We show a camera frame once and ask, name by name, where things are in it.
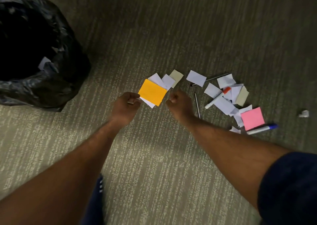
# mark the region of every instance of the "pink sticky note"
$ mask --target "pink sticky note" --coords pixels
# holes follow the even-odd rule
[[[243,120],[244,128],[246,131],[261,126],[265,123],[261,108],[259,107],[242,113],[241,118]]]

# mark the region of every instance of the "blue marker cap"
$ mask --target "blue marker cap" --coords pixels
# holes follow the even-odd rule
[[[278,128],[278,125],[277,124],[270,124],[270,125],[268,125],[268,127],[270,129],[275,129],[275,128]]]

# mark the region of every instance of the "forearm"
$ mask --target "forearm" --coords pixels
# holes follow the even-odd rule
[[[257,208],[257,193],[264,174],[290,150],[226,131],[198,118],[189,119],[186,127],[229,182]]]
[[[74,151],[0,201],[0,224],[77,224],[120,129],[115,123],[105,124]]]

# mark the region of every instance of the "human arm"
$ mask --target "human arm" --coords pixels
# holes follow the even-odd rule
[[[124,93],[115,101],[109,121],[97,132],[2,199],[0,224],[78,224],[115,136],[140,107],[138,97]]]
[[[259,186],[269,167],[291,150],[226,131],[195,117],[190,97],[177,91],[167,105],[236,190],[257,209]]]

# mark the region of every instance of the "carpet floor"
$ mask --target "carpet floor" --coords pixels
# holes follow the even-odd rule
[[[260,106],[265,121],[280,126],[257,137],[317,152],[317,0],[51,1],[75,31],[92,71],[61,113],[0,106],[0,198],[101,126],[119,94],[137,92],[145,78],[173,69],[232,73],[250,92],[247,104]],[[201,87],[185,79],[177,87],[197,93],[203,119],[226,129],[236,124],[216,107],[203,109],[211,99]],[[302,109],[311,112],[309,119],[297,117]],[[107,224],[260,220],[164,103],[144,105],[120,132],[102,174]]]

